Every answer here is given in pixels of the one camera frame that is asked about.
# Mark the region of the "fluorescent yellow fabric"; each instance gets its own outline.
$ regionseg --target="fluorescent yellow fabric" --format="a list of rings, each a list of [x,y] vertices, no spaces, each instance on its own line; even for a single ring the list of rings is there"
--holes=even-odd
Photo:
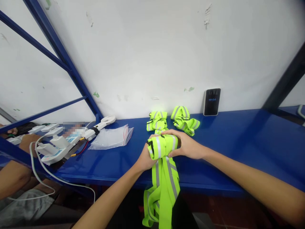
[[[176,106],[171,119],[174,120],[174,126],[183,130],[186,134],[194,136],[195,130],[199,127],[200,121],[190,118],[190,113],[186,107]]]
[[[150,121],[146,123],[146,130],[155,130],[155,134],[161,134],[163,131],[168,130],[166,118],[167,112],[153,111],[149,114]]]
[[[147,141],[153,160],[152,187],[144,191],[144,226],[151,227],[159,222],[160,229],[171,229],[172,208],[180,192],[177,167],[168,154],[177,149],[178,138],[174,135],[153,137]]]

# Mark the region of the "clear plastic bag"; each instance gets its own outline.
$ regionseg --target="clear plastic bag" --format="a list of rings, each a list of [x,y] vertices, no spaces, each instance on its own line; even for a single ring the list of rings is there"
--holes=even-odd
[[[125,146],[132,132],[133,128],[128,128],[128,124],[117,129],[101,129],[89,149],[112,149]]]

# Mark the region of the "white fan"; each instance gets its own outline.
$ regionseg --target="white fan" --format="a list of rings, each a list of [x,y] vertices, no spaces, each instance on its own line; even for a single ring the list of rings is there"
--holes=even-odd
[[[103,129],[105,126],[110,125],[115,122],[115,116],[114,115],[109,115],[104,117],[101,122],[91,129],[87,130],[84,134],[84,138],[87,139],[88,141],[91,141],[101,129]]]

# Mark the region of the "phone screen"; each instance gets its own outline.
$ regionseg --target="phone screen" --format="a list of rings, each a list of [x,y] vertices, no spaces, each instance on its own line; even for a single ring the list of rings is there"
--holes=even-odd
[[[218,105],[220,99],[220,88],[209,89],[206,91],[204,115],[211,116],[218,114]]]

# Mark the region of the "red wire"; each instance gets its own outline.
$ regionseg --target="red wire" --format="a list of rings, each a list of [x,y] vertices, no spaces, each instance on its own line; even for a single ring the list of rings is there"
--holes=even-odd
[[[76,155],[80,155],[86,149],[88,143],[89,143],[89,141],[87,141],[87,143],[85,144],[85,147],[83,148],[83,150],[80,153],[76,154]]]

